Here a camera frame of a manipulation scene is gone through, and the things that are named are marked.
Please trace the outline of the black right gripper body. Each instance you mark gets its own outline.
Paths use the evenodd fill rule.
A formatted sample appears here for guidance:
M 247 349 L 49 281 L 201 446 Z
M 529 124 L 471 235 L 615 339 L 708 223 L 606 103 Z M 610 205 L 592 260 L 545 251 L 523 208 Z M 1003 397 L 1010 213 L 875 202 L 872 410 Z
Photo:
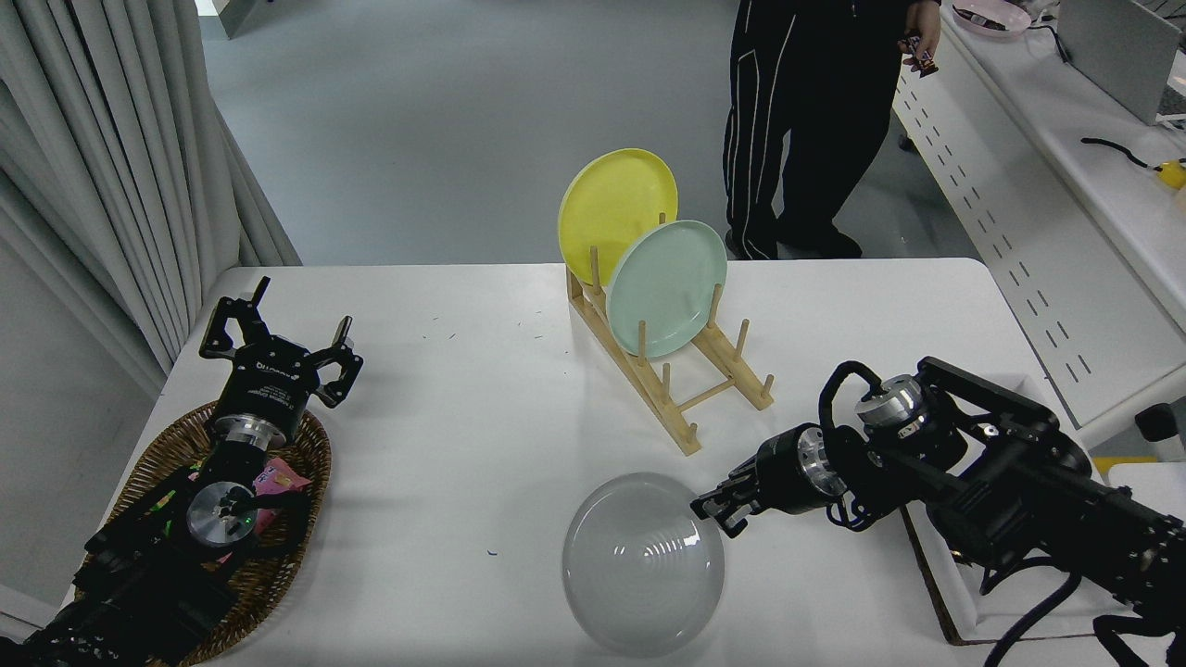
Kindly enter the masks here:
M 801 464 L 801 437 L 816 423 L 801 423 L 783 434 L 763 442 L 755 455 L 755 512 L 778 510 L 788 515 L 820 510 L 821 494 Z

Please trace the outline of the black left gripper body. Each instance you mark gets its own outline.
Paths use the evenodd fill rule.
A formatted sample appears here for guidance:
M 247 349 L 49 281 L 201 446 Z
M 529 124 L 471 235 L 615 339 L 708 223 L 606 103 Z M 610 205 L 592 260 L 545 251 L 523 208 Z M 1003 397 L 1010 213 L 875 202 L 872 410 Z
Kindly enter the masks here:
M 246 345 L 232 355 L 232 375 L 219 395 L 219 419 L 253 418 L 280 432 L 299 426 L 321 381 L 296 345 Z

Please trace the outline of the person's hand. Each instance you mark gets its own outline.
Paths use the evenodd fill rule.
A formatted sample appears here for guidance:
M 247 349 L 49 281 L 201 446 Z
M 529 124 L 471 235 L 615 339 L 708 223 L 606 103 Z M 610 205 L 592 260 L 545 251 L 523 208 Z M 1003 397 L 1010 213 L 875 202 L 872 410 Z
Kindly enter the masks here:
M 911 64 L 919 65 L 931 62 L 940 45 L 940 1 L 912 1 L 908 5 L 905 21 L 907 34 L 916 33 L 916 46 L 903 43 L 906 52 L 912 53 Z

